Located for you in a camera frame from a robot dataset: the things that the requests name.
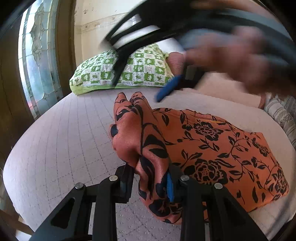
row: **hand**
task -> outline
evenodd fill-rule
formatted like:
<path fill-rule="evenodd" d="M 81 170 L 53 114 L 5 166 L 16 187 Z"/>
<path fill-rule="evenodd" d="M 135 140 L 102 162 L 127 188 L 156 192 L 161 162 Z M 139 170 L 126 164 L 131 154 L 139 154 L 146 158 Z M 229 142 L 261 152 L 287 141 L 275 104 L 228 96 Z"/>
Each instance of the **hand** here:
<path fill-rule="evenodd" d="M 140 176 L 138 191 L 142 202 L 159 220 L 177 222 L 180 206 L 170 203 L 166 194 L 170 159 L 162 131 L 145 96 L 136 92 L 128 101 L 124 93 L 119 93 L 114 119 L 109 131 L 113 148 Z"/>
<path fill-rule="evenodd" d="M 207 0 L 193 4 L 197 8 L 232 7 L 257 14 L 274 16 L 249 0 Z M 272 92 L 296 95 L 296 86 L 263 55 L 263 33 L 254 27 L 237 27 L 227 43 L 219 34 L 207 34 L 198 39 L 199 47 L 186 53 L 186 61 L 207 71 L 227 73 L 232 79 L 244 84 L 253 94 Z"/>

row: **finger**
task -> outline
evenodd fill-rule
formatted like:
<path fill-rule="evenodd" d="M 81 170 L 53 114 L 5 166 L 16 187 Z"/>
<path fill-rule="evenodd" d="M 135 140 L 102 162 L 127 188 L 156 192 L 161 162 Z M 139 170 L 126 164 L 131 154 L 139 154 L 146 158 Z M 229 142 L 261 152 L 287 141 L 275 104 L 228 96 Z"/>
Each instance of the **finger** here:
<path fill-rule="evenodd" d="M 219 45 L 217 40 L 221 39 L 220 34 L 209 33 L 198 38 L 199 46 L 186 51 L 186 62 L 207 70 L 213 70 L 215 66 L 216 48 Z"/>
<path fill-rule="evenodd" d="M 146 97 L 141 92 L 135 92 L 131 96 L 130 102 L 143 118 L 143 123 L 150 122 L 157 124 L 157 120 L 153 114 L 152 108 L 150 107 Z"/>
<path fill-rule="evenodd" d="M 118 129 L 116 124 L 111 124 L 109 127 L 109 136 L 111 139 L 113 139 L 114 136 L 118 134 Z"/>
<path fill-rule="evenodd" d="M 294 84 L 291 82 L 293 78 L 289 77 L 287 67 L 279 63 L 275 63 L 272 60 L 269 60 L 268 63 L 269 76 L 266 84 L 266 91 L 281 94 L 283 96 L 294 95 L 295 87 Z"/>
<path fill-rule="evenodd" d="M 261 53 L 264 49 L 265 37 L 259 28 L 238 26 L 234 29 L 233 34 L 251 45 L 253 53 Z"/>
<path fill-rule="evenodd" d="M 246 90 L 252 94 L 264 93 L 270 82 L 268 60 L 262 55 L 250 55 L 245 69 L 237 79 L 243 82 Z"/>
<path fill-rule="evenodd" d="M 129 107 L 131 107 L 131 103 L 126 99 L 126 95 L 123 92 L 119 93 L 114 103 L 115 123 L 117 123 L 125 113 L 129 112 Z"/>
<path fill-rule="evenodd" d="M 248 56 L 253 52 L 252 44 L 248 40 L 235 36 L 221 49 L 220 63 L 216 69 L 237 80 L 246 66 Z"/>
<path fill-rule="evenodd" d="M 227 7 L 227 4 L 218 0 L 198 0 L 191 2 L 190 6 L 195 9 L 213 9 Z"/>

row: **black metal bracket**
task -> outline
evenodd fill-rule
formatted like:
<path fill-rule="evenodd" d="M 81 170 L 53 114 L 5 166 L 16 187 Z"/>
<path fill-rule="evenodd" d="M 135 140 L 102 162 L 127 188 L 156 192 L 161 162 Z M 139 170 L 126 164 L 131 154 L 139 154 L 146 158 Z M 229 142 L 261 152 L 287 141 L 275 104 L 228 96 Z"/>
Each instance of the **black metal bracket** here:
<path fill-rule="evenodd" d="M 180 241 L 205 240 L 204 205 L 207 204 L 211 241 L 267 241 L 267 238 L 220 183 L 199 184 L 170 165 L 175 194 L 182 203 Z M 134 169 L 128 164 L 100 184 L 77 183 L 33 234 L 30 241 L 117 241 L 115 203 L 131 197 Z M 96 203 L 93 233 L 88 234 L 91 207 Z"/>
<path fill-rule="evenodd" d="M 192 0 L 146 0 L 116 24 L 104 39 L 118 54 L 118 59 L 113 66 L 112 84 L 114 86 L 118 83 L 129 56 L 137 49 L 168 38 L 175 38 L 184 49 L 193 48 L 196 39 L 191 43 L 184 39 L 191 30 L 196 29 L 231 34 L 236 26 L 258 27 L 266 37 L 264 53 L 284 60 L 283 68 L 287 72 L 295 69 L 296 47 L 285 28 L 276 21 L 235 9 L 196 10 L 192 9 L 191 2 Z M 139 23 L 115 34 L 128 19 L 135 15 L 140 17 Z M 159 29 L 123 46 L 115 47 L 116 42 L 122 37 L 147 26 L 157 26 Z"/>

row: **black rose print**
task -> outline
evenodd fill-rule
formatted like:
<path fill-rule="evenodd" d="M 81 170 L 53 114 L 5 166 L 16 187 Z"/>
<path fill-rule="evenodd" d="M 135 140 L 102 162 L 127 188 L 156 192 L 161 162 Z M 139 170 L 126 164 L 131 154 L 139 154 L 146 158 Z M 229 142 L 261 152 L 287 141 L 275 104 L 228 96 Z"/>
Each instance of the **black rose print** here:
<path fill-rule="evenodd" d="M 269 151 L 268 151 L 268 148 L 266 146 L 262 146 L 258 142 L 256 142 L 256 138 L 255 137 L 252 139 L 252 143 L 253 143 L 253 146 L 255 146 L 256 148 L 259 149 L 260 153 L 263 156 L 267 157 L 267 155 L 269 154 Z"/>
<path fill-rule="evenodd" d="M 276 181 L 276 184 L 274 186 L 276 193 L 281 193 L 283 195 L 287 191 L 288 187 L 288 183 L 284 177 L 283 171 L 281 169 L 278 169 L 277 173 L 273 174 L 272 176 Z"/>
<path fill-rule="evenodd" d="M 203 121 L 201 123 L 195 123 L 193 128 L 197 134 L 205 136 L 210 141 L 217 141 L 219 135 L 223 133 L 222 130 L 213 128 L 210 123 Z"/>
<path fill-rule="evenodd" d="M 198 182 L 213 185 L 214 183 L 227 184 L 227 174 L 221 169 L 220 164 L 217 161 L 206 161 L 203 159 L 197 159 L 195 162 L 196 173 L 195 179 Z"/>

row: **green checkered fabric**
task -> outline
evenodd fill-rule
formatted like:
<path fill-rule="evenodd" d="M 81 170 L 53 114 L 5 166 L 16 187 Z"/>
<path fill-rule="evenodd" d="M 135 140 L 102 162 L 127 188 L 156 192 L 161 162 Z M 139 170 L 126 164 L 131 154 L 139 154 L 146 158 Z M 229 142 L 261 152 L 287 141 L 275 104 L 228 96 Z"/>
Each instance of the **green checkered fabric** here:
<path fill-rule="evenodd" d="M 72 92 L 79 95 L 92 90 L 112 88 L 112 69 L 116 60 L 116 52 L 107 50 L 84 61 L 70 79 Z M 116 88 L 160 87 L 172 77 L 165 55 L 157 44 L 151 44 L 138 49 L 130 56 Z"/>

